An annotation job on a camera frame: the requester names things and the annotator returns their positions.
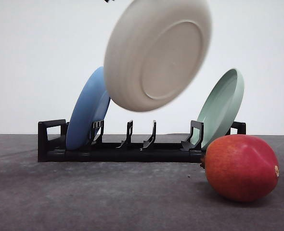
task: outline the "dish rack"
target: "dish rack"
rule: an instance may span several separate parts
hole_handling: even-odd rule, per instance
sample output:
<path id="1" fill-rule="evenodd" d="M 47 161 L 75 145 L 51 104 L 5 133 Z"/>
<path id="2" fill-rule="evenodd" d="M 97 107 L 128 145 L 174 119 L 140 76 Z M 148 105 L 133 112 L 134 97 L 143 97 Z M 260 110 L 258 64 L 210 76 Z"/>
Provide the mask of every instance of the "dish rack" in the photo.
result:
<path id="1" fill-rule="evenodd" d="M 41 121 L 38 123 L 38 162 L 187 162 L 200 163 L 205 154 L 201 149 L 204 136 L 204 124 L 192 120 L 190 134 L 180 142 L 155 142 L 156 121 L 153 121 L 153 132 L 148 140 L 131 142 L 133 121 L 127 123 L 126 139 L 120 142 L 103 142 L 104 120 L 92 122 L 90 138 L 86 145 L 77 150 L 66 149 L 66 133 L 69 122 L 65 119 Z M 61 127 L 58 138 L 48 140 L 47 128 Z M 233 122 L 231 128 L 237 134 L 246 134 L 246 123 Z M 95 139 L 95 131 L 100 134 Z M 199 130 L 196 144 L 191 143 L 194 129 Z"/>

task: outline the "white backdrop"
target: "white backdrop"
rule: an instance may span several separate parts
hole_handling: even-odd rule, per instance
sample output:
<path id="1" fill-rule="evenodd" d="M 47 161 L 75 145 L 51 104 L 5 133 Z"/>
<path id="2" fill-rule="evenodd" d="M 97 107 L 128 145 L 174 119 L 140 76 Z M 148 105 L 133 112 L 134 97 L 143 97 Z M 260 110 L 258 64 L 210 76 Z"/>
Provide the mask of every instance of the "white backdrop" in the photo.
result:
<path id="1" fill-rule="evenodd" d="M 70 119 L 82 87 L 103 65 L 110 33 L 131 0 L 0 0 L 0 134 L 36 134 L 41 120 Z M 237 121 L 249 134 L 284 134 L 284 0 L 208 0 L 213 37 L 194 81 L 147 113 L 113 102 L 106 133 L 189 132 L 222 74 L 238 68 L 245 96 Z"/>

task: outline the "blue plate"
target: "blue plate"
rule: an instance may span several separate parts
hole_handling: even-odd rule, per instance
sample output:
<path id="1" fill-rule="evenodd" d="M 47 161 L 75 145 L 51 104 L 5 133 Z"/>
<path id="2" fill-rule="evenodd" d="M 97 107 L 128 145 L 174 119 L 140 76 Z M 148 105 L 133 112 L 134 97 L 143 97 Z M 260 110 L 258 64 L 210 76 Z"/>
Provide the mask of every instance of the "blue plate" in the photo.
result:
<path id="1" fill-rule="evenodd" d="M 100 67 L 91 75 L 77 100 L 67 130 L 66 149 L 75 150 L 88 142 L 92 122 L 104 119 L 109 103 L 103 67 Z"/>

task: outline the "falling plate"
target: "falling plate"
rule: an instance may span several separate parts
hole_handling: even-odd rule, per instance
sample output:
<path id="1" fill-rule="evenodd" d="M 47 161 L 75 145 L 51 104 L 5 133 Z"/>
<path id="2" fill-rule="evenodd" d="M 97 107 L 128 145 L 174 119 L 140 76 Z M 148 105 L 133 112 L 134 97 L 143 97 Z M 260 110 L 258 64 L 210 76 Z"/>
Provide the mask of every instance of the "falling plate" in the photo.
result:
<path id="1" fill-rule="evenodd" d="M 203 63 L 211 37 L 205 0 L 134 0 L 117 22 L 105 53 L 111 99 L 132 111 L 177 97 Z"/>

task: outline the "mint green plate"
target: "mint green plate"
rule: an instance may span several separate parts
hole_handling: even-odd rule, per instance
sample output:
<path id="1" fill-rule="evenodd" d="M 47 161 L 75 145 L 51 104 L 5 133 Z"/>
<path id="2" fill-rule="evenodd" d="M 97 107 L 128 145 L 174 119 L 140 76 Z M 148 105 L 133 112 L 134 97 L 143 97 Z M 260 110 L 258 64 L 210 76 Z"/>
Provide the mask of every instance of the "mint green plate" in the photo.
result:
<path id="1" fill-rule="evenodd" d="M 237 69 L 229 70 L 215 85 L 197 119 L 204 123 L 202 150 L 232 126 L 243 100 L 244 86 L 243 76 Z M 196 144 L 198 139 L 199 130 L 194 129 L 191 143 Z"/>

